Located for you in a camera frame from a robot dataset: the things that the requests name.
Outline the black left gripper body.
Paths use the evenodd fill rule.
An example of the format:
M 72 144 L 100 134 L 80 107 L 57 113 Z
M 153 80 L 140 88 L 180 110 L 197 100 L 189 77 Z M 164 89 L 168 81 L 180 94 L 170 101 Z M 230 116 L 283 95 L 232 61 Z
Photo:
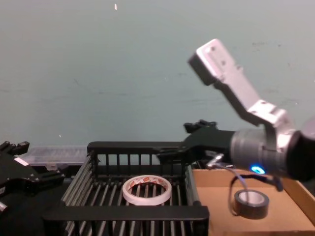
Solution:
M 39 175 L 26 161 L 0 152 L 0 196 L 13 192 L 36 193 Z

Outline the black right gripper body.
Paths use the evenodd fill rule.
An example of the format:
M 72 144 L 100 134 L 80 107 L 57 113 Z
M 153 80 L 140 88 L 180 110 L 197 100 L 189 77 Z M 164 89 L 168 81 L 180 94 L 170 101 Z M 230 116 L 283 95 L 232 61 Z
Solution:
M 194 158 L 207 158 L 210 153 L 230 155 L 231 141 L 235 131 L 218 130 L 216 128 L 200 128 L 191 133 L 183 141 L 183 152 Z

